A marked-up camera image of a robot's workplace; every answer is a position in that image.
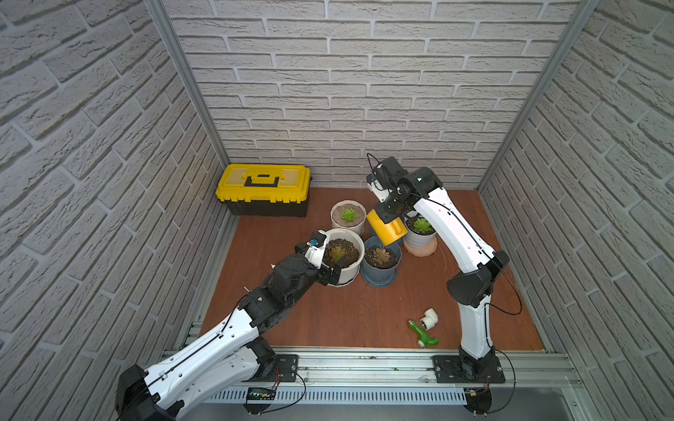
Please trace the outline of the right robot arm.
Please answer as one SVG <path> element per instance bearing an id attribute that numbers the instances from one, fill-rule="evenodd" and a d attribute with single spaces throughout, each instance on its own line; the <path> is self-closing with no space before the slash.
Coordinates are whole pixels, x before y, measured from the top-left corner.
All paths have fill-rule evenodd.
<path id="1" fill-rule="evenodd" d="M 370 169 L 367 182 L 379 201 L 367 219 L 383 245 L 389 246 L 411 232 L 402 218 L 415 211 L 453 254 L 460 272 L 447 282 L 447 289 L 458 303 L 462 338 L 452 374 L 467 382 L 497 383 L 497 377 L 489 373 L 500 366 L 491 341 L 489 307 L 493 285 L 509 263 L 509 256 L 480 238 L 430 168 L 408 172 L 389 157 Z"/>

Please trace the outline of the yellow watering can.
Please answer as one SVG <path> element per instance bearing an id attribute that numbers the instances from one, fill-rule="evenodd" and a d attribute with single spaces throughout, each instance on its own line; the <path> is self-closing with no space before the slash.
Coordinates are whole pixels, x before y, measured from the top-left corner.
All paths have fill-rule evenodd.
<path id="1" fill-rule="evenodd" d="M 401 240 L 408 233 L 407 227 L 401 218 L 396 218 L 389 223 L 384 223 L 377 212 L 371 210 L 367 215 L 367 220 L 377 235 L 377 238 L 379 238 L 385 247 Z"/>

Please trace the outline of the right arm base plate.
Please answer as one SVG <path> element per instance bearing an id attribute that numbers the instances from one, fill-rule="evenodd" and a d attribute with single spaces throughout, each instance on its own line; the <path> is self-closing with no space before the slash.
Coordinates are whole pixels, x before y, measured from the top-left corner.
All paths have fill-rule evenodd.
<path id="1" fill-rule="evenodd" d="M 432 357 L 437 383 L 503 384 L 506 377 L 497 357 L 489 355 L 474 360 L 461 355 L 434 355 Z"/>

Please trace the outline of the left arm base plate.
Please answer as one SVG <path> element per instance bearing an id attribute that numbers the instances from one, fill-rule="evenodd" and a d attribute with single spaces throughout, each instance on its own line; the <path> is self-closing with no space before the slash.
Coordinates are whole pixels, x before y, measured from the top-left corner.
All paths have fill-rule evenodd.
<path id="1" fill-rule="evenodd" d="M 276 354 L 265 361 L 249 382 L 296 382 L 298 371 L 297 354 Z"/>

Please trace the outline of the large white pot succulent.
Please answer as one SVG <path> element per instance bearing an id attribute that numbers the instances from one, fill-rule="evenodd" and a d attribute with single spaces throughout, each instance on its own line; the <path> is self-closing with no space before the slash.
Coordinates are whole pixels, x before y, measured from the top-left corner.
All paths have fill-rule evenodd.
<path id="1" fill-rule="evenodd" d="M 332 267 L 338 261 L 342 262 L 340 283 L 331 287 L 345 287 L 356 280 L 359 274 L 364 257 L 363 241 L 359 235 L 348 229 L 335 228 L 325 232 L 328 238 L 323 263 Z"/>

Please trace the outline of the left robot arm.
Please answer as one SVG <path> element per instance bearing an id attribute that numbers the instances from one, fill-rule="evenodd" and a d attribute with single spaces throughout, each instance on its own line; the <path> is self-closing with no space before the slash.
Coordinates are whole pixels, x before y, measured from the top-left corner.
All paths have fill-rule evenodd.
<path id="1" fill-rule="evenodd" d="M 228 387 L 265 378 L 276 354 L 263 338 L 316 283 L 335 285 L 342 267 L 310 251 L 277 263 L 260 287 L 239 300 L 217 326 L 149 368 L 134 365 L 118 382 L 120 420 L 179 420 Z"/>

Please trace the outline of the white pipe elbow fitting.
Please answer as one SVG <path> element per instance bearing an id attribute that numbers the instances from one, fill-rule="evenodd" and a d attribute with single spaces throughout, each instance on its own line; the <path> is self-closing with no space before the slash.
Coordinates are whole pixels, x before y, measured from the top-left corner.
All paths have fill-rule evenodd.
<path id="1" fill-rule="evenodd" d="M 438 325 L 439 316 L 433 308 L 430 308 L 424 312 L 424 316 L 421 318 L 421 326 L 425 331 L 429 331 Z"/>

